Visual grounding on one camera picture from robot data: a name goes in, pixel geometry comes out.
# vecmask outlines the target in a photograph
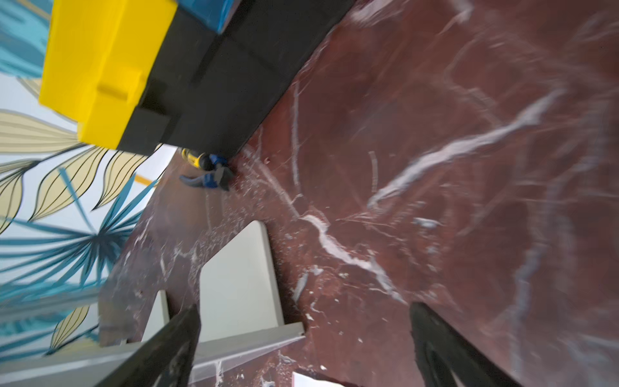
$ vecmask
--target marble floor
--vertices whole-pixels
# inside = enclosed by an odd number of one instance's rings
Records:
[[[103,289],[102,340],[139,339],[159,289],[197,302],[202,265],[258,219],[307,338],[199,385],[422,386],[413,301],[525,386],[616,385],[618,85],[612,2],[358,1],[231,192],[183,186],[172,160]]]

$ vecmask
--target blue tool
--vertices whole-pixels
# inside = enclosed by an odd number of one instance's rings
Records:
[[[206,175],[199,177],[189,177],[181,175],[181,181],[190,187],[221,188],[224,191],[230,190],[229,182],[234,177],[234,173],[228,168],[225,158],[216,155],[195,155],[195,152],[183,149],[181,155],[191,165],[205,170]]]

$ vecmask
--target wall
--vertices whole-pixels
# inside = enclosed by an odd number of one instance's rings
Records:
[[[101,286],[175,151],[161,146],[143,157],[81,144],[75,122],[38,104],[51,6],[51,0],[0,3],[4,313],[42,297]],[[0,323],[0,362],[61,345],[58,332],[54,338],[59,329],[68,340],[93,328],[96,310],[90,308],[88,318],[64,310]]]

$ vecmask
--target yellow leaf pattern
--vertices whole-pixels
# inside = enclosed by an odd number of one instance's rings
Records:
[[[97,168],[105,152],[107,150],[104,148],[92,147],[59,165],[66,169],[78,198],[86,192],[95,179]],[[73,203],[71,193],[60,177],[58,168],[55,168],[44,177],[39,186],[37,206],[30,221],[51,215],[71,203]]]
[[[9,163],[0,164],[0,173],[10,172],[16,169],[26,168],[31,166],[34,163],[38,163],[37,160],[17,160]]]
[[[39,94],[41,94],[41,85],[43,84],[43,79],[41,78],[17,78],[19,83],[28,90],[32,95],[34,95],[37,99]]]
[[[73,354],[75,352],[82,352],[85,350],[97,350],[99,348],[101,348],[99,346],[99,343],[95,342],[93,339],[82,336],[79,340],[68,343],[56,352],[54,352],[54,355]]]
[[[8,176],[0,181],[0,215],[9,219],[0,219],[0,233],[11,224],[11,220],[17,215],[17,210],[22,203],[22,177],[21,173]]]
[[[52,153],[77,144],[76,133],[13,111],[0,110],[0,153]]]
[[[95,209],[108,204],[116,199],[131,175],[146,160],[147,156],[136,155],[129,152],[116,152],[114,157],[105,168],[103,179],[103,193]]]
[[[86,319],[88,309],[90,307],[79,307],[60,321],[54,329],[54,334],[51,336],[50,348],[58,348],[62,343],[80,326]]]

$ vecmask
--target yellow toolbox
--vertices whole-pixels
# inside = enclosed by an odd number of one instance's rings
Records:
[[[174,0],[55,0],[39,102],[116,149],[175,16]]]

